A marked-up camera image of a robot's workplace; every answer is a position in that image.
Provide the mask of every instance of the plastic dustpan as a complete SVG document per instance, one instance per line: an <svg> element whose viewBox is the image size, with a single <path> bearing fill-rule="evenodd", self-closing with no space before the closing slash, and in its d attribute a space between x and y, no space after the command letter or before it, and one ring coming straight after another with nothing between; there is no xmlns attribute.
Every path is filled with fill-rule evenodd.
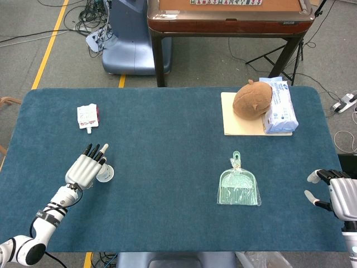
<svg viewBox="0 0 357 268"><path fill-rule="evenodd" d="M232 169L225 170L219 179L218 204L261 205L255 176L242 169L240 153L235 151L230 159Z"/></svg>

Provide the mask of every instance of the white robotic arm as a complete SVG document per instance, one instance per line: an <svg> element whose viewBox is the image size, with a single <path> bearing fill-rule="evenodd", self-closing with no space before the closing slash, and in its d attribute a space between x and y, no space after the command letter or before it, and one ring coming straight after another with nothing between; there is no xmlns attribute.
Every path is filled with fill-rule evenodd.
<svg viewBox="0 0 357 268"><path fill-rule="evenodd" d="M336 170L315 170L307 178L311 183L323 180L329 187L330 202L323 202L305 190L305 196L315 206L332 211L344 221L342 235L350 254L353 268L357 268L357 179L352 179L345 172Z"/></svg>
<svg viewBox="0 0 357 268"><path fill-rule="evenodd" d="M103 155L108 144L97 155L99 145L89 153L91 146L92 144L85 149L68 170L65 177L67 184L57 191L43 210L36 213L30 226L30 237L15 236L0 244L0 268L4 268L8 262L31 266L43 257L52 234L66 216L66 208L81 200L82 191L92 186L95 176L106 161ZM36 231L35 237L32 235L32 228Z"/></svg>

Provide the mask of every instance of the brown plush toy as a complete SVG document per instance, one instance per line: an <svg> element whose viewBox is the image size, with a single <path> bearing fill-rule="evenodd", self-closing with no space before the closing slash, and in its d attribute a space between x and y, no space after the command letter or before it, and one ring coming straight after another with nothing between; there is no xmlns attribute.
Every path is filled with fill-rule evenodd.
<svg viewBox="0 0 357 268"><path fill-rule="evenodd" d="M253 120L269 110L273 92L267 83L252 80L248 83L235 95L233 110L237 116Z"/></svg>

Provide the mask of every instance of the blue and white package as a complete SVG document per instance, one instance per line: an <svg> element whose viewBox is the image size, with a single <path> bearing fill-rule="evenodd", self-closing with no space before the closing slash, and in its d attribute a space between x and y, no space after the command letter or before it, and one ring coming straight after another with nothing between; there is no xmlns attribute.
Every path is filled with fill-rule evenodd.
<svg viewBox="0 0 357 268"><path fill-rule="evenodd" d="M269 84L273 89L270 109L263 116L265 133L294 131L299 124L295 117L287 82L281 77L260 78L259 81Z"/></svg>

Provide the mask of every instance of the yellow floor line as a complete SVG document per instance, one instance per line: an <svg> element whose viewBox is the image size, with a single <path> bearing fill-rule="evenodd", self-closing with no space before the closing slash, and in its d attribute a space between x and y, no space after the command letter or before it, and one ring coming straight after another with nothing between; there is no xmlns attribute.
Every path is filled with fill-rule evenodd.
<svg viewBox="0 0 357 268"><path fill-rule="evenodd" d="M84 265L83 268L91 268L91 261L93 258L93 252L87 252L85 254Z"/></svg>
<svg viewBox="0 0 357 268"><path fill-rule="evenodd" d="M125 79L126 79L126 75L125 75L125 74L122 74L122 75L120 76L120 79L119 79L118 88L124 88Z"/></svg>
<svg viewBox="0 0 357 268"><path fill-rule="evenodd" d="M1 171L1 169L2 169L2 166L4 165L5 157L6 157L6 155L4 155L4 157L2 158L1 165L0 165L0 171Z"/></svg>
<svg viewBox="0 0 357 268"><path fill-rule="evenodd" d="M124 88L125 86L125 79L126 79L126 75L122 74L120 76L119 79L119 84L118 84L118 88ZM91 268L91 260L93 258L93 252L87 252L85 254L85 259L84 259L84 265L83 268Z"/></svg>
<svg viewBox="0 0 357 268"><path fill-rule="evenodd" d="M55 39L56 39L56 34L58 33L58 32L56 32L56 30L58 30L60 28L60 26L61 26L61 22L62 22L62 19L63 19L63 15L65 14L65 10L66 10L66 7L67 7L66 5L67 4L68 4L68 0L64 0L63 1L63 6L61 7L60 14L58 15L58 19L57 19L57 22L56 22L56 25L55 25L55 28L54 28L54 32L52 33L49 45L47 46L46 52L44 54L44 57L42 58L42 62L41 62L40 68L37 71L37 75L36 75L36 78L35 78L35 81L34 81L34 83L32 85L31 90L37 89L38 84L40 83L40 80L41 80L41 77L42 77L42 73L44 72L45 66L47 64L47 60L49 59L52 47L53 47Z"/></svg>

